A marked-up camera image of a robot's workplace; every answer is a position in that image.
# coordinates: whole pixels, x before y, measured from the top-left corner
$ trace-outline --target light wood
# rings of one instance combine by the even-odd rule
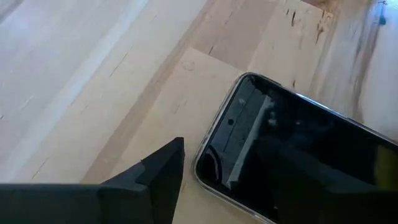
[[[307,95],[332,19],[307,3],[279,1],[249,70]]]
[[[204,192],[191,173],[200,141],[241,73],[213,57],[187,49],[113,170],[113,175],[118,174],[175,136],[183,136],[184,174],[174,223],[256,222]],[[203,91],[203,86],[211,91]]]
[[[256,223],[190,172],[232,82],[262,73],[397,140],[397,8],[0,0],[0,182],[99,183],[182,136],[174,222]]]

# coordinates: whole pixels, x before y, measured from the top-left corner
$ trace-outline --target black screen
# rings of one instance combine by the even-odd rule
[[[258,75],[238,84],[201,154],[206,185],[279,221],[264,166],[254,149],[289,149],[351,183],[397,188],[397,146]]]

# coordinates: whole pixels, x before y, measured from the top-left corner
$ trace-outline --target wooden surface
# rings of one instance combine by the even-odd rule
[[[0,182],[98,183],[182,136],[174,222],[256,223],[190,172],[232,82],[398,140],[397,26],[393,0],[0,0]]]

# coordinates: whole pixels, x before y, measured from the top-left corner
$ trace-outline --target wooden board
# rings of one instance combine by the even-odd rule
[[[276,1],[216,1],[195,32],[192,46],[241,70],[247,70]]]
[[[249,70],[307,95],[333,16],[300,0],[278,2]]]
[[[98,183],[109,177],[121,154],[127,148],[132,136],[138,130],[142,120],[152,107],[158,97],[164,83],[169,78],[181,56],[190,45],[192,36],[202,22],[207,11],[213,7],[214,0],[207,1],[191,26],[185,31],[178,44],[169,53],[162,65],[152,76],[148,85],[140,93],[136,103],[130,108],[128,114],[115,129],[104,148],[100,151],[94,163],[91,165],[84,178],[83,183]]]
[[[0,24],[0,181],[37,149],[145,3],[24,1]]]
[[[363,123],[395,141],[398,141],[397,6],[392,1],[383,6],[386,24],[378,30],[359,97]]]
[[[113,171],[117,174],[176,136],[184,137],[184,174],[174,223],[257,223],[200,188],[191,173],[200,142],[240,74],[238,69],[189,48]]]
[[[312,80],[310,96],[363,122],[359,96],[372,57],[383,3],[352,0],[340,5],[335,32]]]
[[[335,12],[341,0],[302,0],[326,12]]]
[[[104,59],[92,62],[88,58],[81,69],[83,74],[89,70],[91,78],[77,98],[70,93],[80,75],[69,80],[47,106],[33,130],[12,149],[9,162],[1,164],[7,171],[1,179],[79,182],[204,3],[155,0],[144,4]],[[175,13],[175,5],[185,10]],[[57,115],[54,111],[62,108],[65,99],[67,108]]]

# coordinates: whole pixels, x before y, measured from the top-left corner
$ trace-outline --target phone screen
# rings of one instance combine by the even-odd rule
[[[397,146],[259,75],[239,83],[197,162],[209,187],[279,221],[266,170],[253,153],[270,147],[304,152],[332,169],[376,187],[397,187]]]

